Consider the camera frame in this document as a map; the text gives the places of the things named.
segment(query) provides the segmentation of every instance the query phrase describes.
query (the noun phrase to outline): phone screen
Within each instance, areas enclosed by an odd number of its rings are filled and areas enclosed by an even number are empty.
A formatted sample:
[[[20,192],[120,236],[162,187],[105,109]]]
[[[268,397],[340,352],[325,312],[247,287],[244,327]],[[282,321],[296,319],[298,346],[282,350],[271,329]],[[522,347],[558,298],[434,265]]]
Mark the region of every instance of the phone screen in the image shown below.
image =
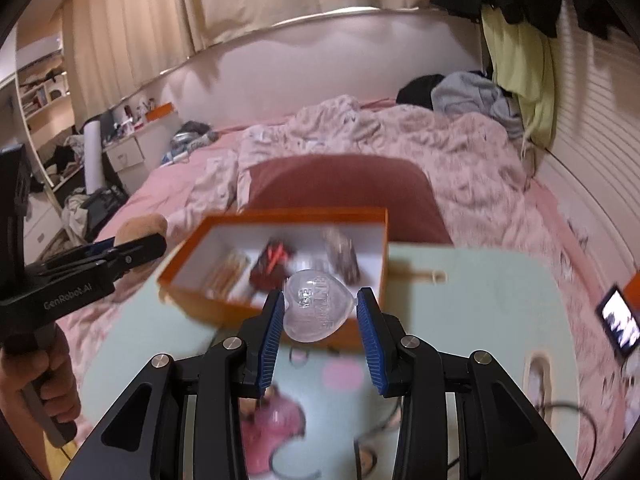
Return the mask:
[[[602,308],[602,318],[621,352],[629,354],[640,339],[640,328],[619,291],[615,291]]]

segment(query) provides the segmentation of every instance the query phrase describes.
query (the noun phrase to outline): light green table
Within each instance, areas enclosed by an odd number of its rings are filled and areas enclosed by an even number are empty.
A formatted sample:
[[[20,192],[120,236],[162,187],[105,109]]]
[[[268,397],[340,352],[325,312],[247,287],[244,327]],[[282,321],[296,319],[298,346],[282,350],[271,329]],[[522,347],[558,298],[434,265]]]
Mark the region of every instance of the light green table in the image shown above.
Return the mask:
[[[568,319],[552,276],[536,261],[500,250],[412,244],[390,244],[389,259],[402,261],[413,270],[443,270],[448,276],[442,285],[388,280],[385,308],[401,319],[408,333],[452,354],[468,356],[478,349],[487,350],[521,387],[527,360],[535,352],[544,352],[551,360],[553,397],[578,400]],[[215,328],[160,304],[153,276],[123,306],[120,319],[84,378],[81,398],[85,416],[97,422],[153,355],[166,352],[183,358],[199,354],[215,335]],[[298,368],[291,365],[288,353],[288,348],[281,348],[274,381],[302,405],[306,435],[278,450],[274,465],[290,478],[318,470],[322,478],[355,478],[353,439],[389,416],[393,401],[376,395],[362,356],[353,357],[366,378],[362,387],[336,392],[327,390],[321,381],[323,369],[334,356],[313,351],[307,364]],[[448,410],[453,458],[458,453],[453,402],[448,402]],[[577,416],[555,413],[552,429],[575,459]],[[378,465],[370,478],[390,478],[397,440],[397,431],[371,439],[369,445],[377,453]]]

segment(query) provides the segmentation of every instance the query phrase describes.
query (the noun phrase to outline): bed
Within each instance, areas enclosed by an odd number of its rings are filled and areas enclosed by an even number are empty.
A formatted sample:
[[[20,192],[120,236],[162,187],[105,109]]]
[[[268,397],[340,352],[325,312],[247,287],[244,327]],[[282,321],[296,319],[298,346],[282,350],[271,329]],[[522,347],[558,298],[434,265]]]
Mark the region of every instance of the bed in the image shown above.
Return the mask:
[[[600,471],[622,443],[624,425],[619,368],[593,314],[603,291],[559,216],[553,195],[535,180],[528,182],[505,129],[481,114],[448,118],[420,107],[395,106],[391,100],[361,105],[356,98],[339,96],[270,124],[225,130],[218,142],[192,153],[188,162],[154,170],[99,239],[113,236],[126,219],[158,212],[168,220],[168,244],[175,247],[206,214],[246,206],[248,168],[307,153],[410,160],[428,176],[456,246],[520,251],[551,270],[574,337],[580,402],[593,413],[598,440],[604,443],[598,446],[590,476]],[[113,295],[60,320],[80,384],[119,306],[143,279],[126,276]],[[88,430],[81,424],[80,437]],[[578,440],[580,470],[591,445],[590,429],[584,425]]]

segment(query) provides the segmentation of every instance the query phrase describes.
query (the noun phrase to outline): white cylinder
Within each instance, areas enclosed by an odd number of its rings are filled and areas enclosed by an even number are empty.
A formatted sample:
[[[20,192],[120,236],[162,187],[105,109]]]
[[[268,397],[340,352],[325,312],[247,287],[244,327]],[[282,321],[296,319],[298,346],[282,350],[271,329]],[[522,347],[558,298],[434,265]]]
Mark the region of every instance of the white cylinder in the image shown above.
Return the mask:
[[[102,171],[100,117],[84,125],[84,185],[87,195],[91,195],[105,185]]]

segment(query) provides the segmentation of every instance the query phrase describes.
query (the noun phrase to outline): smartphone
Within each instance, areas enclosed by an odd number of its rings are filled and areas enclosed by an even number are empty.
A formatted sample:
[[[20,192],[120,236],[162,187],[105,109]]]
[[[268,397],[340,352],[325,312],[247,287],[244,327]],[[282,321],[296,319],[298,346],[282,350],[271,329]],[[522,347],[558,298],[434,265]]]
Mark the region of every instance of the smartphone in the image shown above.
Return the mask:
[[[596,309],[616,354],[627,358],[640,344],[640,322],[617,285],[611,287]]]

